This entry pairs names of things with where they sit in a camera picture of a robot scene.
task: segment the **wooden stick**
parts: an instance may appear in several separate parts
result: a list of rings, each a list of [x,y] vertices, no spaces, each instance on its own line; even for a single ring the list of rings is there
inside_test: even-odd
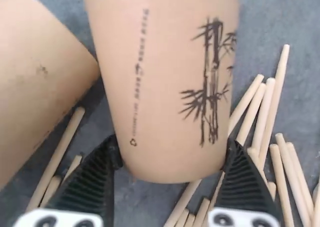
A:
[[[274,182],[268,182],[268,189],[271,194],[273,201],[275,201],[276,193],[277,193],[277,186]]]
[[[266,157],[268,153],[268,147],[271,139],[272,130],[275,125],[276,115],[278,111],[278,106],[280,102],[282,88],[285,82],[287,62],[289,57],[290,46],[285,44],[282,49],[279,64],[275,74],[275,85],[273,90],[273,95],[271,99],[271,104],[269,108],[268,117],[265,124],[265,129],[263,132],[263,137],[261,141],[261,148],[259,153],[259,159],[261,167],[264,168],[266,163]]]
[[[198,188],[199,184],[201,182],[201,179],[190,182],[188,186],[186,187],[185,191],[183,192],[181,198],[176,203],[173,211],[171,212],[169,218],[164,224],[164,227],[174,227],[177,223],[178,219],[181,215],[184,214],[184,210],[187,207],[187,204],[189,203],[192,195]]]
[[[231,132],[233,131],[234,127],[236,126],[236,124],[238,123],[240,117],[242,116],[242,114],[245,112],[246,108],[248,107],[249,103],[251,102],[251,100],[253,99],[255,93],[257,92],[257,89],[259,88],[262,80],[264,79],[264,76],[262,74],[258,74],[256,76],[256,78],[254,79],[254,81],[252,82],[252,84],[250,85],[249,89],[245,92],[244,96],[241,98],[240,102],[238,103],[238,105],[236,106],[236,108],[234,109],[232,115],[230,116],[229,119],[229,128],[228,128],[228,137],[231,134]],[[247,137],[245,136],[245,133],[241,134],[241,138],[242,139],[246,139]],[[219,193],[219,189],[220,186],[222,184],[222,180],[225,177],[225,173],[223,172],[220,180],[218,182],[218,185],[215,189],[214,195],[212,197],[211,200],[211,208],[214,206],[218,193]],[[198,187],[198,185],[200,184],[201,179],[194,181],[194,182],[190,182],[189,185],[196,185]],[[164,227],[174,227],[179,215],[182,214],[182,212],[184,211],[184,208],[186,208],[189,200],[191,199],[192,195],[194,194],[194,192],[196,191],[196,188],[191,188],[193,190],[192,193],[189,193],[187,195],[187,197],[189,199],[184,199],[184,195],[181,196],[180,200],[178,201],[178,203],[176,204],[176,206],[174,207],[171,215],[169,216],[168,220],[166,221],[166,223],[164,224]]]
[[[74,159],[73,159],[72,163],[70,164],[70,167],[69,167],[68,171],[66,172],[62,182],[64,182],[69,177],[69,175],[71,175],[71,173],[78,167],[78,165],[80,165],[81,160],[82,160],[82,155],[80,155],[80,154],[77,154],[74,157]]]
[[[319,227],[319,226],[320,226],[320,191],[318,191],[316,194],[316,199],[314,202],[314,213],[312,217],[312,227]]]
[[[258,155],[257,150],[255,148],[250,147],[246,150],[246,152],[250,156],[250,158],[252,159],[252,162],[254,163],[257,170],[259,171],[262,179],[264,180],[264,183],[267,185],[268,184],[267,178],[266,178],[264,170],[261,169],[261,167],[260,167],[261,165],[259,163],[259,155]]]
[[[276,142],[279,146],[281,159],[283,162],[284,170],[292,190],[292,194],[295,200],[296,207],[298,209],[303,226],[309,227],[311,225],[311,218],[307,210],[307,205],[304,201],[304,196],[300,188],[299,180],[295,173],[295,167],[291,160],[289,151],[287,149],[286,141],[282,133],[275,135]]]
[[[228,135],[234,130],[236,124],[239,122],[241,116],[244,114],[245,110],[249,106],[252,98],[254,97],[257,89],[259,88],[261,82],[264,80],[264,76],[262,74],[258,74],[247,91],[244,93],[243,97],[235,107],[229,119],[229,128]]]
[[[57,167],[58,167],[62,157],[64,156],[64,154],[67,150],[67,147],[70,144],[71,139],[73,138],[84,114],[85,114],[85,109],[82,107],[78,107],[75,110],[69,124],[67,125],[67,127],[61,137],[61,140],[60,140],[58,146],[56,147],[56,149],[51,157],[49,164],[47,165],[32,197],[31,197],[31,200],[26,208],[26,212],[29,212],[29,211],[38,207],[38,205],[39,205],[39,203],[40,203],[42,197],[44,196],[44,193],[48,187],[48,184],[50,183],[51,178],[54,176],[54,174],[57,170]]]
[[[252,148],[255,148],[257,150],[258,155],[260,152],[262,137],[264,135],[264,131],[266,128],[267,117],[270,109],[272,95],[274,93],[275,83],[276,83],[275,78],[268,78],[266,80],[265,92],[261,102],[258,118],[256,121],[256,126],[254,130],[251,146]]]
[[[59,176],[53,176],[48,188],[45,191],[45,194],[43,196],[42,202],[40,204],[40,207],[44,207],[48,201],[51,199],[51,197],[55,194],[57,191],[59,185],[61,183],[61,178]]]
[[[201,227],[203,222],[206,221],[205,217],[206,217],[206,213],[208,211],[209,205],[210,205],[210,201],[207,198],[204,198],[200,205],[199,211],[196,214],[192,227]]]
[[[181,216],[179,217],[175,227],[184,227],[185,223],[187,221],[188,218],[188,214],[189,214],[189,210],[187,210],[186,208],[183,210]]]
[[[192,213],[189,213],[188,218],[186,219],[186,222],[184,224],[184,227],[193,227],[193,224],[195,222],[195,216]]]
[[[312,191],[312,201],[314,204],[316,204],[318,190],[319,190],[319,184],[317,184]]]
[[[282,165],[282,160],[281,160],[278,145],[276,144],[270,145],[270,154],[271,154],[276,185],[278,188],[280,203],[281,203],[282,212],[283,212],[284,225],[286,227],[295,227],[294,217],[292,215],[290,199],[289,199],[289,194],[288,194],[288,189],[286,184],[285,171]]]
[[[292,163],[294,166],[294,170],[295,170],[296,176],[297,176],[299,184],[300,184],[300,189],[302,190],[302,195],[304,198],[306,208],[308,210],[310,218],[312,219],[314,216],[314,202],[312,200],[304,172],[302,170],[297,152],[295,150],[295,146],[293,143],[287,142],[286,147],[287,147],[287,150],[290,154],[290,157],[291,157],[291,160],[292,160]]]
[[[258,90],[253,96],[253,99],[249,105],[249,109],[246,112],[243,123],[239,130],[239,133],[236,137],[236,140],[243,146],[248,137],[249,131],[252,127],[253,122],[255,121],[256,115],[258,113],[262,98],[264,97],[266,90],[266,84],[261,83]]]

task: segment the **black gripper pad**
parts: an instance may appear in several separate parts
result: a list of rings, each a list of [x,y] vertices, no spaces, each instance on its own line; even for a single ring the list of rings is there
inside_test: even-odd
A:
[[[120,163],[117,157],[111,157],[109,146],[115,152],[115,141],[115,136],[111,136],[94,149],[64,181],[45,207],[97,214],[102,217],[104,227],[113,227],[114,166],[119,168]]]
[[[268,187],[244,148],[234,140],[228,142],[225,176],[215,207],[264,212],[280,221],[280,213]]]

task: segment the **bamboo print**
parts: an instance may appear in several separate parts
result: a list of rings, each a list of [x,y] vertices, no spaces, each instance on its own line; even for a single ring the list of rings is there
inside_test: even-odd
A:
[[[195,41],[200,38],[204,40],[202,89],[187,89],[180,92],[181,99],[187,102],[179,114],[184,114],[184,120],[191,114],[194,114],[194,121],[200,117],[200,146],[203,147],[206,140],[214,144],[218,139],[218,101],[222,97],[227,101],[226,93],[230,90],[233,70],[232,66],[227,68],[230,72],[229,80],[219,91],[220,62],[226,55],[235,52],[237,40],[235,32],[225,34],[222,40],[224,23],[218,18],[214,18],[212,21],[207,18],[206,24],[200,26],[199,29],[202,32],[191,40]]]

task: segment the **gray carpet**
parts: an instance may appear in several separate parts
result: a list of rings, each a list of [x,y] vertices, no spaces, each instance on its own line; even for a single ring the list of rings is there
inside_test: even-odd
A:
[[[95,54],[83,0],[41,1]],[[295,144],[310,190],[316,185],[320,169],[319,13],[319,0],[241,0],[233,82],[233,103],[237,103],[256,74],[274,76],[283,44],[291,45],[274,132],[283,132]],[[90,152],[113,132],[101,80],[79,104],[87,112],[58,173],[66,171],[75,154]],[[69,118],[0,192],[1,226],[10,227],[26,208]],[[272,170],[266,168],[266,172],[273,180]],[[197,211],[203,196],[211,197],[216,181],[217,175],[213,175],[201,183],[188,205],[191,212]],[[183,184],[135,181],[125,169],[117,171],[114,226],[161,227],[183,188]],[[291,206],[295,226],[300,227],[292,196]]]

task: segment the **recycling symbol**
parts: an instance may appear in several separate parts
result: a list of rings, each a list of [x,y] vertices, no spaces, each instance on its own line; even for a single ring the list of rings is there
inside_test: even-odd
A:
[[[136,140],[135,140],[134,138],[132,138],[132,139],[130,140],[130,145],[132,145],[132,146],[137,146],[137,142],[136,142]]]

